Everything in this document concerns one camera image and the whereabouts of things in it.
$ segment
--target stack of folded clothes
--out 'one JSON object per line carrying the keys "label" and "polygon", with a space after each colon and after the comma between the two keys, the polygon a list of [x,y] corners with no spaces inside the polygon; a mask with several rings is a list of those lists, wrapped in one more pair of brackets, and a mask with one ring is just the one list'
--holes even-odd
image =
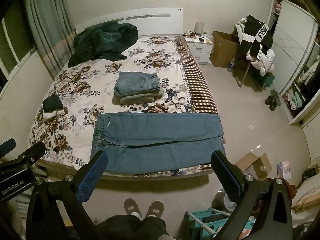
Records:
{"label": "stack of folded clothes", "polygon": [[142,72],[120,72],[114,87],[121,105],[151,103],[162,95],[157,74]]}
{"label": "stack of folded clothes", "polygon": [[42,101],[42,119],[44,122],[64,113],[63,104],[60,98],[53,94]]}

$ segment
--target blue gripper pad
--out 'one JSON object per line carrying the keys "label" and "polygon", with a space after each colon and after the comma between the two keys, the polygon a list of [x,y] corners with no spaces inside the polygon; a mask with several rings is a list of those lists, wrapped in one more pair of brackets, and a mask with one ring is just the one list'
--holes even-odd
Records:
{"label": "blue gripper pad", "polygon": [[80,203],[87,202],[108,165],[108,155],[102,152],[91,169],[77,187],[77,198]]}
{"label": "blue gripper pad", "polygon": [[241,196],[241,185],[238,183],[237,179],[233,176],[230,169],[221,158],[222,157],[218,155],[217,151],[213,152],[211,155],[211,167],[214,173],[217,175],[229,199],[232,202],[237,202]]}
{"label": "blue gripper pad", "polygon": [[16,141],[11,138],[0,145],[0,158],[6,156],[9,152],[11,152],[16,147]]}

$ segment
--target nightstand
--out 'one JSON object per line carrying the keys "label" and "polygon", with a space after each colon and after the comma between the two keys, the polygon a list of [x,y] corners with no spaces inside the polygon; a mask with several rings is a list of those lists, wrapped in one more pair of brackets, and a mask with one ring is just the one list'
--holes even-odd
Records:
{"label": "nightstand", "polygon": [[184,37],[191,53],[196,58],[197,62],[210,63],[210,54],[212,51],[213,43],[205,36],[196,36],[195,38]]}

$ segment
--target dark pants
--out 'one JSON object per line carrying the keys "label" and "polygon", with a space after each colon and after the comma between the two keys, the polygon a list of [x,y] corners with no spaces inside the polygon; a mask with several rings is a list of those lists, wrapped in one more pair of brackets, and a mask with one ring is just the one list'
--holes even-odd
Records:
{"label": "dark pants", "polygon": [[147,217],[140,221],[133,215],[110,217],[97,225],[97,230],[108,240],[158,240],[160,236],[168,235],[161,218]]}

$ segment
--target dark green jacket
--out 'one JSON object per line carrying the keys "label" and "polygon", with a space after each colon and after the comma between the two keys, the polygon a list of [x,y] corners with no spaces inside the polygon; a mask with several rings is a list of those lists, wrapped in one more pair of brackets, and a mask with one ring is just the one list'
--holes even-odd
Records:
{"label": "dark green jacket", "polygon": [[75,37],[75,53],[69,60],[69,67],[88,60],[103,58],[111,61],[126,59],[121,53],[136,43],[137,27],[117,21],[90,27]]}

